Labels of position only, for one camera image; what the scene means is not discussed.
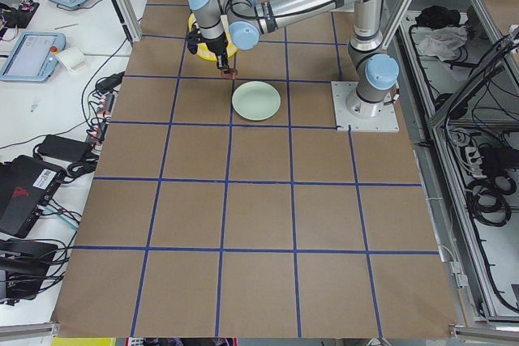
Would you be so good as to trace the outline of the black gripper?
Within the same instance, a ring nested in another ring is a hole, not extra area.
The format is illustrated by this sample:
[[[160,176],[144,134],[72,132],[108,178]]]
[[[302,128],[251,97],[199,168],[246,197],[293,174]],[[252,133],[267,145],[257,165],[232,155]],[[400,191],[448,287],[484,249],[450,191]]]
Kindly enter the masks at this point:
[[[204,43],[208,50],[216,56],[217,68],[219,70],[228,71],[229,62],[227,54],[228,40],[226,35],[219,35],[216,38],[204,38]]]

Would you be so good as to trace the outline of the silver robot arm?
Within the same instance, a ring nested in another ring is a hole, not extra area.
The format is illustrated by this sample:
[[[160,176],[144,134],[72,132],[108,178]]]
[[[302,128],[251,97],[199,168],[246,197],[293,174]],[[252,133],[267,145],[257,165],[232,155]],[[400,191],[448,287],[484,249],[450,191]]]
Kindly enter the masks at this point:
[[[349,39],[349,55],[358,72],[358,99],[366,104],[384,100],[395,79],[387,83],[375,75],[375,62],[380,59],[383,34],[380,18],[383,0],[187,0],[196,26],[186,35],[187,48],[197,53],[203,43],[216,57],[222,75],[235,78],[230,66],[227,46],[240,50],[255,47],[263,34],[354,4],[354,33]]]

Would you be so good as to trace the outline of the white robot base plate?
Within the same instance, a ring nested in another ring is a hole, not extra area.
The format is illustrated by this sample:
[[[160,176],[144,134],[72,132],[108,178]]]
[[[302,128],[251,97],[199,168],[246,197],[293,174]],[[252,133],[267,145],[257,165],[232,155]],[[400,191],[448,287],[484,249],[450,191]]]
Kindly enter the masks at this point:
[[[358,82],[332,81],[332,102],[337,131],[397,133],[396,111],[391,92],[384,99],[367,103],[357,94]]]

